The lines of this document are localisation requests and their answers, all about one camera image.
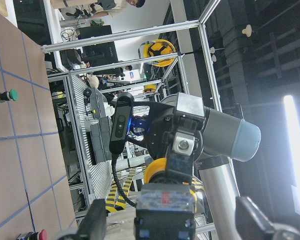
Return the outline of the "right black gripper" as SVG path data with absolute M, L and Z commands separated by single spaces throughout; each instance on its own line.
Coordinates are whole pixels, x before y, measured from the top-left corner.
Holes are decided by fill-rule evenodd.
M 202 98 L 179 92 L 176 101 L 153 102 L 146 124 L 143 141 L 152 159 L 166 156 L 166 175 L 190 183 L 193 163 L 203 152 Z

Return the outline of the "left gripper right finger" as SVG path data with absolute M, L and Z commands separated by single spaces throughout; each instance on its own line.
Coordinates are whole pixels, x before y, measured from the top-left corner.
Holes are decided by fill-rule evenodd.
M 271 222 L 247 196 L 235 199 L 235 227 L 243 240 L 300 240 L 294 227 Z

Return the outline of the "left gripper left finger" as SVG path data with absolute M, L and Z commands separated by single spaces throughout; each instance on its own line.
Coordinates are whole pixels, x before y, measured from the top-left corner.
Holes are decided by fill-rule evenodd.
M 104 199 L 95 199 L 78 229 L 66 229 L 53 240 L 103 240 L 107 231 L 107 211 Z

